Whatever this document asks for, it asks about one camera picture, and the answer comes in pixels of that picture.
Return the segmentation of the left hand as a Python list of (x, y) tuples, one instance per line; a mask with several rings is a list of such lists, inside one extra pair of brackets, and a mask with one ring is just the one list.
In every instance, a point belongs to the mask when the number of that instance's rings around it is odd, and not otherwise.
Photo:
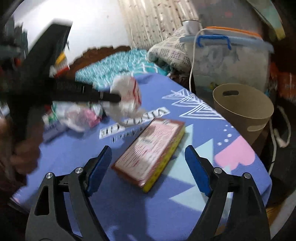
[(11, 149), (11, 124), (7, 119), (1, 118), (1, 168), (6, 163), (19, 174), (30, 174), (38, 166), (40, 157), (40, 144), (43, 142), (44, 122), (42, 120), (33, 124), (29, 130), (26, 140), (18, 143), (14, 147), (14, 153), (9, 155)]

